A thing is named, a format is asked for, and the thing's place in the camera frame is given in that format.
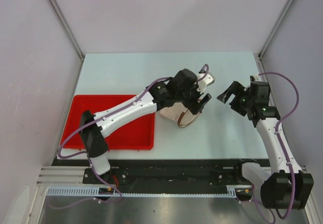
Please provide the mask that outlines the beige mesh laundry bag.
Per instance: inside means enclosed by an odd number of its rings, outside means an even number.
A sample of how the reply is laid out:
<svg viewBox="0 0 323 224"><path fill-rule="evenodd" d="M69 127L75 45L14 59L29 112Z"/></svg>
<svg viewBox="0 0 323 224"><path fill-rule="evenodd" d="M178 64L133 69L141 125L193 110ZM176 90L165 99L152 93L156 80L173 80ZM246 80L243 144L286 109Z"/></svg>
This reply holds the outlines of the beige mesh laundry bag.
<svg viewBox="0 0 323 224"><path fill-rule="evenodd" d="M193 115L181 102L177 102L171 107L165 107L159 113L162 117L174 121L179 128L190 126L201 115L201 113Z"/></svg>

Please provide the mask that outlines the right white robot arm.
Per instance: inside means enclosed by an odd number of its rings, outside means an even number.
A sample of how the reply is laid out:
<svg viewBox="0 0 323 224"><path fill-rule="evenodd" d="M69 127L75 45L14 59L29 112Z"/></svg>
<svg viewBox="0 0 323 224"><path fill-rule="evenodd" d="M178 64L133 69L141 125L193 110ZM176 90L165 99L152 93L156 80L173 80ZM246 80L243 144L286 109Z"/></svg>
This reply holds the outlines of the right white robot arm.
<svg viewBox="0 0 323 224"><path fill-rule="evenodd" d="M275 106L270 106L271 88L267 82L252 81L244 87L234 81L217 99L226 103L234 98L230 107L242 116L247 116L263 140L271 172L266 173L255 162L243 163L233 171L238 184L250 181L260 188L261 201L267 209L304 209L314 180L304 173L295 160L278 123L281 119Z"/></svg>

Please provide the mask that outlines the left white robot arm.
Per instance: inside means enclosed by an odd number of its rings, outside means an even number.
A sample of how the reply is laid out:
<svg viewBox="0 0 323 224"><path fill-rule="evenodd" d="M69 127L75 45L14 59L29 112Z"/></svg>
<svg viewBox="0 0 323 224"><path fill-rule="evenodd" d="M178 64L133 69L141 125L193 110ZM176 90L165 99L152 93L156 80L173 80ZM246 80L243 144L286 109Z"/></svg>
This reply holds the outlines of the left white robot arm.
<svg viewBox="0 0 323 224"><path fill-rule="evenodd" d="M182 69L174 77L153 81L140 94L117 106L94 114L88 110L83 112L79 135L94 170L94 178L104 184L112 177L106 137L127 123L172 108L176 103L182 104L194 116L201 113L211 99L205 90L214 82L215 77L206 68L198 74Z"/></svg>

